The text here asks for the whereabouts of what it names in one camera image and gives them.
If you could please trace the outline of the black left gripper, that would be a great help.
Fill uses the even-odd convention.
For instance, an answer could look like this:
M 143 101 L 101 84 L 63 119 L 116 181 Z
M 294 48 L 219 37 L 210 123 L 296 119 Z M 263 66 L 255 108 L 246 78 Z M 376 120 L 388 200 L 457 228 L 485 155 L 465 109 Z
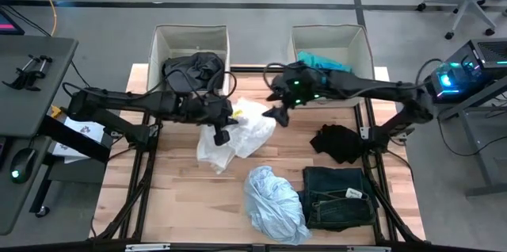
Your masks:
M 223 127 L 238 124 L 240 110 L 233 111 L 231 102 L 225 96 L 205 95 L 193 97 L 185 103 L 185 122 L 215 125 L 213 136 L 216 146 L 230 141 L 229 132 Z

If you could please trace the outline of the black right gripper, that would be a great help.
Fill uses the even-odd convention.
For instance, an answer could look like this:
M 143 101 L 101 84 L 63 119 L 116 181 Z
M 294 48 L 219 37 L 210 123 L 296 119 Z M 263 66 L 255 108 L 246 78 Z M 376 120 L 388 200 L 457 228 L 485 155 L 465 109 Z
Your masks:
M 286 128 L 289 124 L 287 107 L 305 105 L 323 96 L 328 87 L 328 78 L 323 72 L 310 67 L 285 67 L 281 74 L 268 83 L 271 94 L 267 101 L 280 101 L 283 106 L 262 113 L 262 116 L 275 119 Z

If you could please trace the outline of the white garment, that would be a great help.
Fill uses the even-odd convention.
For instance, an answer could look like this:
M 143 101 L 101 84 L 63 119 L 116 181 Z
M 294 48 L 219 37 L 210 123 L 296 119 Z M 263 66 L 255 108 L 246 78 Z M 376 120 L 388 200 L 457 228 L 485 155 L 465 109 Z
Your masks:
M 276 128 L 273 118 L 262 116 L 267 110 L 266 105 L 240 97 L 233 104 L 232 115 L 238 123 L 225 127 L 230 136 L 227 143 L 215 145 L 215 129 L 206 125 L 200 127 L 197 161 L 209 163 L 217 174 L 221 174 L 234 157 L 248 158 L 267 142 Z

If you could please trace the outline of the dark grey garment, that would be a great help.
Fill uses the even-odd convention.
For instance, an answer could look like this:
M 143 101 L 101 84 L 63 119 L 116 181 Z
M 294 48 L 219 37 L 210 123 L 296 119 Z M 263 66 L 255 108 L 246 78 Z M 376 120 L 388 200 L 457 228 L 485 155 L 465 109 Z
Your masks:
M 214 52 L 167 59 L 162 65 L 162 76 L 177 92 L 221 90 L 224 72 L 224 61 Z

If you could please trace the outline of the small black garment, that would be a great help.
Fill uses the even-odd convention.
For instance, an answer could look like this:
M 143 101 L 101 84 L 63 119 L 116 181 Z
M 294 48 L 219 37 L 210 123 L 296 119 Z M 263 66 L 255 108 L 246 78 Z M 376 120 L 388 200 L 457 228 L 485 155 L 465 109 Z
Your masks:
M 317 153 L 327 153 L 339 164 L 354 163 L 365 153 L 361 137 L 355 131 L 336 124 L 324 124 L 310 144 Z

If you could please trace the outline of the teal garment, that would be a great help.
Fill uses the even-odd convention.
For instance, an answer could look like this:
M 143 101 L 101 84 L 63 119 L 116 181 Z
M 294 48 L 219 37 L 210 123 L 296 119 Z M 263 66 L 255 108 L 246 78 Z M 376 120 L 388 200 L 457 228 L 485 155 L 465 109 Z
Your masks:
M 333 59 L 326 58 L 324 56 L 315 55 L 310 52 L 301 51 L 297 53 L 297 60 L 303 62 L 305 65 L 320 69 L 320 70 L 336 70 L 344 72 L 352 72 L 350 66 L 339 63 Z

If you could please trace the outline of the dark denim jeans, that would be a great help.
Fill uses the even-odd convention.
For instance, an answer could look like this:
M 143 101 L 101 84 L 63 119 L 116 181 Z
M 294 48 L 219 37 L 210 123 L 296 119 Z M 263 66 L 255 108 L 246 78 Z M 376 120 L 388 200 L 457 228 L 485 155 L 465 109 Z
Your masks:
M 298 195 L 309 229 L 343 231 L 373 225 L 376 219 L 378 203 L 360 168 L 308 166 Z

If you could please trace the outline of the light blue shirt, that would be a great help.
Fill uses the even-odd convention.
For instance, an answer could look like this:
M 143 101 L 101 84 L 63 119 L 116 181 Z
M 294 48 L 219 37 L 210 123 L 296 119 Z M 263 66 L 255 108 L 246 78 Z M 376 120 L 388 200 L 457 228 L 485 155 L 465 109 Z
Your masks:
M 312 237 L 298 193 L 287 179 L 276 176 L 271 166 L 252 169 L 243 191 L 251 225 L 263 235 L 294 246 Z

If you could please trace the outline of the beige fabric bin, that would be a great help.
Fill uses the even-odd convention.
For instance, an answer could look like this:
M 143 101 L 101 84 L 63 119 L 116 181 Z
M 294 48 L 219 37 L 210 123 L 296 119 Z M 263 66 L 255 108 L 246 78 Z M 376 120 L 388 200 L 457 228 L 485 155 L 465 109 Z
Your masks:
M 162 65 L 167 59 L 190 56 L 197 52 L 214 52 L 225 64 L 223 88 L 216 94 L 230 93 L 229 36 L 225 25 L 159 25 L 154 30 L 148 61 L 147 88 L 172 90 L 162 76 Z
M 372 50 L 366 30 L 361 25 L 293 26 L 286 62 L 295 62 L 301 51 L 350 66 L 359 78 L 375 78 Z

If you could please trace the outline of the white printed paper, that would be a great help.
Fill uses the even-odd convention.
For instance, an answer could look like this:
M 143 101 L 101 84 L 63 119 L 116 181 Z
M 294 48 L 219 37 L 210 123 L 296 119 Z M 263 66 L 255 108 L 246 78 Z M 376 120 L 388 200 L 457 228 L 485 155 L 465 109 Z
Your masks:
M 82 133 L 84 136 L 87 136 L 97 143 L 100 143 L 104 136 L 104 126 L 95 122 L 80 122 L 72 120 L 67 117 L 64 120 L 64 124 L 71 128 L 72 130 Z M 68 164 L 71 162 L 82 161 L 84 159 L 88 159 L 89 157 L 76 151 L 75 149 L 71 149 L 70 147 L 63 145 L 61 143 L 56 143 L 52 154 L 57 157 L 63 157 L 63 161 Z

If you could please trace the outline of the grey side table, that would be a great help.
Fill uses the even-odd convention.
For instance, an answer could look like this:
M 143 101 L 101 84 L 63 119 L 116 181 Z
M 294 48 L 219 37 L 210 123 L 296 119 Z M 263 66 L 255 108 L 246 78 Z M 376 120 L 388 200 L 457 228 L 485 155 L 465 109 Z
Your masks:
M 0 136 L 34 136 L 63 80 L 78 47 L 78 41 L 49 36 L 0 36 Z M 29 55 L 53 58 L 45 68 L 45 78 L 34 86 L 41 91 L 14 90 L 2 84 L 13 82 Z

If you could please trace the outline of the black computer with lights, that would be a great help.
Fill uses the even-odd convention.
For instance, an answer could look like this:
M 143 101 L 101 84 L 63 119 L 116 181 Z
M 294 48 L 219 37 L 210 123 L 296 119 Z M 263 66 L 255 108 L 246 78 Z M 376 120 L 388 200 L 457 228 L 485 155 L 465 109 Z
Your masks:
M 426 79 L 436 104 L 464 101 L 507 76 L 507 38 L 469 40 Z

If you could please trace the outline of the black computer mouse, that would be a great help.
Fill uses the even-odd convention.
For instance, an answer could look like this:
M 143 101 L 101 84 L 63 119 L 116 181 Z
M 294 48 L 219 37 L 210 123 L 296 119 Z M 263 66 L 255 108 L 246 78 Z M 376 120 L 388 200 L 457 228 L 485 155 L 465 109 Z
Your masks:
M 10 164 L 10 177 L 13 183 L 25 183 L 31 177 L 36 154 L 35 149 L 26 147 L 14 155 Z

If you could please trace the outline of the monitor with pink line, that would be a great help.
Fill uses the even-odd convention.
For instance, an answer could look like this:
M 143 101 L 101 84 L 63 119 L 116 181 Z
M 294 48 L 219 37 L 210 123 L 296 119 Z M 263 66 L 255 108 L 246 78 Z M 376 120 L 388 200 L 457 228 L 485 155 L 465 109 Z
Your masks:
M 0 10 L 0 35 L 23 36 L 25 31 L 3 10 Z

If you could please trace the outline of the silver bracket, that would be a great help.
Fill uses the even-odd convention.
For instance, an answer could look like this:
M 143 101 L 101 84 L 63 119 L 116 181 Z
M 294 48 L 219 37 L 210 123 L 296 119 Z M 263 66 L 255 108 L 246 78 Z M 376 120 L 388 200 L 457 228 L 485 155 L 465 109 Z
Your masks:
M 158 252 L 171 250 L 169 243 L 138 243 L 126 245 L 124 252 Z
M 385 246 L 347 246 L 346 252 L 391 252 L 391 248 Z

